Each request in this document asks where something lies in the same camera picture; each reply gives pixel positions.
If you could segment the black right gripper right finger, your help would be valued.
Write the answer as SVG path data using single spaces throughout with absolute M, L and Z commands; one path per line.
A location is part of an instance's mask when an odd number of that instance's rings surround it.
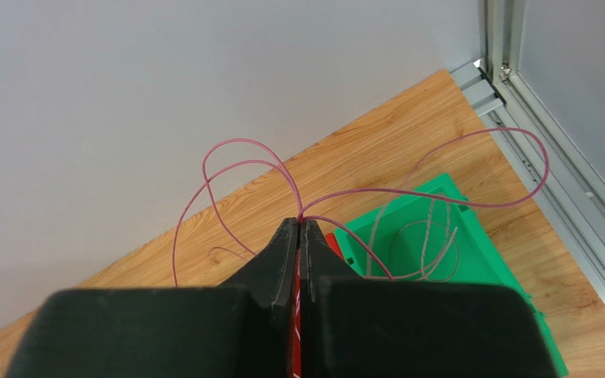
M 515 290 L 360 277 L 318 223 L 299 231 L 305 377 L 555 377 L 533 312 Z

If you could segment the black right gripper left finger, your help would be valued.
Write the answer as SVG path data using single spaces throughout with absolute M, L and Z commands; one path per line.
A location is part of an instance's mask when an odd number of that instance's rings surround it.
M 215 287 L 51 295 L 8 377 L 289 377 L 296 220 Z

